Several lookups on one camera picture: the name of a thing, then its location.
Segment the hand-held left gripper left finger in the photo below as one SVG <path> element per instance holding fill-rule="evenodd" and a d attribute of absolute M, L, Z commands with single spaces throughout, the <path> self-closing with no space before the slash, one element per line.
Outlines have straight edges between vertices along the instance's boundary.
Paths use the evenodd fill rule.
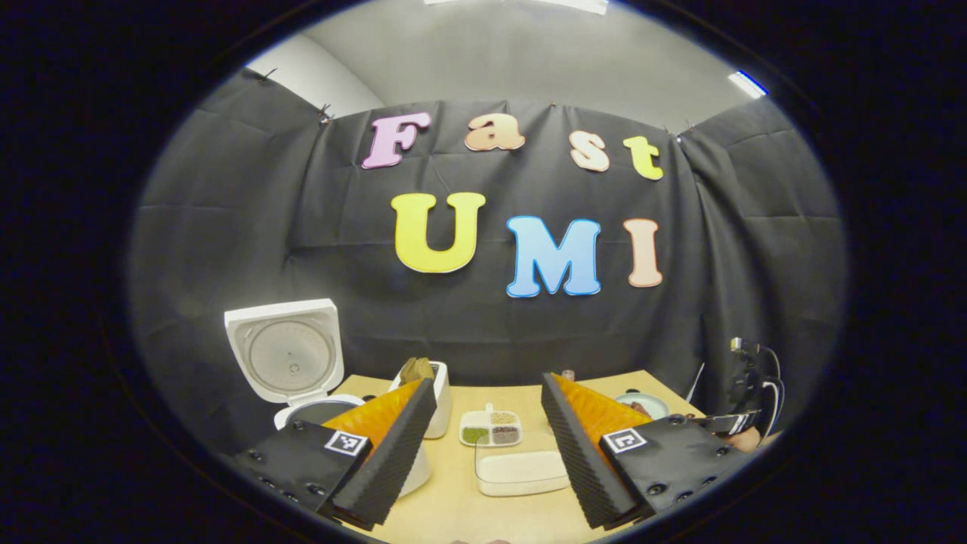
<path fill-rule="evenodd" d="M 414 380 L 325 423 L 294 419 L 228 460 L 284 502 L 371 530 L 397 502 L 435 410 L 433 380 Z"/>

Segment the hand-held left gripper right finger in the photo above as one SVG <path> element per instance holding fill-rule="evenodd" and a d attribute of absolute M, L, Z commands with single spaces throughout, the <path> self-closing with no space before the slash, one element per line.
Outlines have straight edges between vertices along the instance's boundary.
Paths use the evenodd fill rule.
<path fill-rule="evenodd" d="M 653 419 L 563 376 L 547 372 L 542 379 L 543 411 L 593 529 L 615 529 L 703 498 L 752 458 L 701 418 Z"/>

